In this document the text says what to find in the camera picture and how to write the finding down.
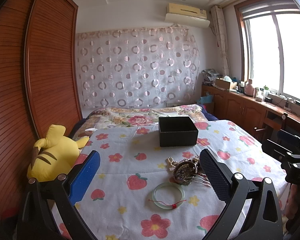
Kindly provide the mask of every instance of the air conditioner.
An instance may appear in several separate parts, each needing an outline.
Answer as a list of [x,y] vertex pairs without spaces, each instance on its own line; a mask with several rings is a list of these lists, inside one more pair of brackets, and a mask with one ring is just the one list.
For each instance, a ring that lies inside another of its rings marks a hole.
[[207,28],[210,21],[207,20],[205,10],[182,4],[169,3],[165,22]]

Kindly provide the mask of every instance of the red string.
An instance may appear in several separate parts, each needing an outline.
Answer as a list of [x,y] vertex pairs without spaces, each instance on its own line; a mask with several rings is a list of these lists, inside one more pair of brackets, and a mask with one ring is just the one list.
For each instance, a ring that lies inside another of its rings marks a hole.
[[177,202],[177,203],[174,203],[174,204],[172,204],[172,205],[167,205],[165,202],[160,201],[160,200],[151,200],[151,199],[148,199],[148,200],[149,200],[149,201],[152,201],[152,202],[162,202],[162,203],[165,204],[166,206],[172,206],[172,209],[177,208],[177,204],[178,204],[178,203],[183,202],[183,201],[187,201],[187,200],[185,199],[185,200],[181,200],[181,201],[179,201],[179,202]]

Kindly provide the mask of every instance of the hand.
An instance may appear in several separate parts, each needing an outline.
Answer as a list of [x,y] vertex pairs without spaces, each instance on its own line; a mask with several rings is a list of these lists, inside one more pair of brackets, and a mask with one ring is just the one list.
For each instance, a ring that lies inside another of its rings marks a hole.
[[288,219],[293,219],[295,214],[298,211],[298,203],[295,200],[297,191],[298,191],[298,185],[292,184],[292,186],[290,188],[289,201],[288,201],[288,204],[286,207],[286,212],[285,212],[285,215]]

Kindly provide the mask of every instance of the window frame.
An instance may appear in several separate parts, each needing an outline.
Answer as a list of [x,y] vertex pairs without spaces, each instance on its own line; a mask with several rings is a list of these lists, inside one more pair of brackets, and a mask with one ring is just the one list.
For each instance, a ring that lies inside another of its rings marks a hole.
[[[242,14],[240,9],[242,7],[248,6],[250,4],[260,2],[263,0],[246,0],[244,2],[238,3],[234,5],[234,10],[236,13],[238,27],[239,27],[239,35],[240,35],[240,44],[241,44],[241,63],[242,63],[242,72],[241,72],[241,80],[246,81],[253,76],[253,50],[252,48],[252,40],[251,40],[251,32],[250,32],[250,23],[249,19],[243,20]],[[280,57],[280,83],[279,83],[279,90],[270,89],[270,91],[277,93],[278,95],[284,95],[287,98],[293,98],[300,101],[300,98],[296,96],[292,96],[286,93],[283,93],[283,83],[284,83],[284,55],[283,55],[283,46],[282,46],[282,39],[280,34],[280,29],[278,25],[278,20],[276,15],[283,14],[283,13],[298,13],[297,11],[289,11],[289,12],[270,12],[265,15],[272,15],[274,25],[277,31],[278,37],[278,47],[279,47],[279,57]]]

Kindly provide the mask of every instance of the wall curtain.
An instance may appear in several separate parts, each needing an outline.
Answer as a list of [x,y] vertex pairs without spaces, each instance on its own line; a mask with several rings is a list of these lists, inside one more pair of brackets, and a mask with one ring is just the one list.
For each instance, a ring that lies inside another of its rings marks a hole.
[[227,42],[227,32],[225,25],[225,18],[223,16],[223,11],[217,5],[211,8],[212,20],[214,24],[214,29],[216,31],[218,46],[220,50],[220,56],[222,61],[222,69],[224,76],[230,76],[230,68],[228,64],[227,51],[228,51],[228,42]]
[[85,107],[159,108],[194,100],[200,62],[187,28],[79,33],[76,56]]

